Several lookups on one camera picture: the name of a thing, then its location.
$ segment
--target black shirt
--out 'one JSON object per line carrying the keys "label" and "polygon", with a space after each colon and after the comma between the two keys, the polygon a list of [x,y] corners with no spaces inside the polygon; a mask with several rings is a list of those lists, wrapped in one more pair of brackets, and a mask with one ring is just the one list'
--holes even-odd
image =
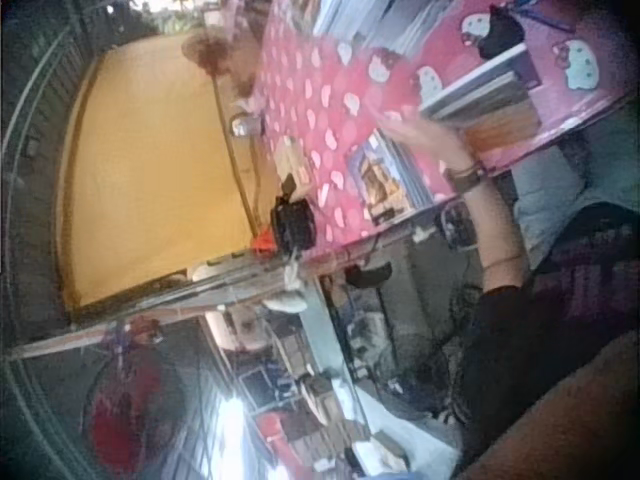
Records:
{"label": "black shirt", "polygon": [[482,296],[454,392],[466,423],[460,467],[556,383],[637,327],[638,218],[611,204],[591,205],[525,286]]}

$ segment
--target yellow wall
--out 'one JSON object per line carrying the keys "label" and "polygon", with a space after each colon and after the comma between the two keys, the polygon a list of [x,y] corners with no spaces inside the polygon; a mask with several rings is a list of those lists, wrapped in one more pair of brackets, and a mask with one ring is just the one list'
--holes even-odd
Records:
{"label": "yellow wall", "polygon": [[71,307],[249,245],[211,79],[185,39],[136,42],[99,67],[58,225]]}

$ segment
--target table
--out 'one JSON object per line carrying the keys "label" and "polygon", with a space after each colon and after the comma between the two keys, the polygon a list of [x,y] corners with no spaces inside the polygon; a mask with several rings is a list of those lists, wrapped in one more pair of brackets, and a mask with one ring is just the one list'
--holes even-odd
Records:
{"label": "table", "polygon": [[[421,86],[420,72],[435,73],[438,91],[481,65],[477,49],[467,40],[486,34],[492,2],[454,0],[414,59],[380,49],[356,51],[328,36],[299,34],[286,21],[286,2],[274,0],[272,5],[254,95],[265,107],[269,151],[273,153],[280,136],[290,135],[310,159],[318,231],[310,255],[315,256],[383,228],[372,224],[346,169],[349,155],[376,127],[365,105],[402,117],[404,107],[420,104],[421,90],[434,91],[433,82],[422,80]],[[494,172],[601,114],[635,88],[635,50],[613,20],[603,12],[581,14],[569,3],[541,0],[532,8],[575,24],[575,34],[517,17],[542,80],[530,91],[542,126],[533,139],[483,155]],[[436,202],[451,198],[443,165],[415,156]]]}

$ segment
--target person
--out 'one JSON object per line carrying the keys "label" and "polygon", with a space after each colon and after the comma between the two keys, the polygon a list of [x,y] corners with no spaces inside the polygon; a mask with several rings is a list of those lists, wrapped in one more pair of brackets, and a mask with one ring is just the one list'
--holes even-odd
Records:
{"label": "person", "polygon": [[582,176],[558,146],[516,165],[520,228],[456,132],[380,119],[446,164],[477,233],[484,293],[453,394],[460,478],[639,478],[637,118],[634,102],[584,130]]}

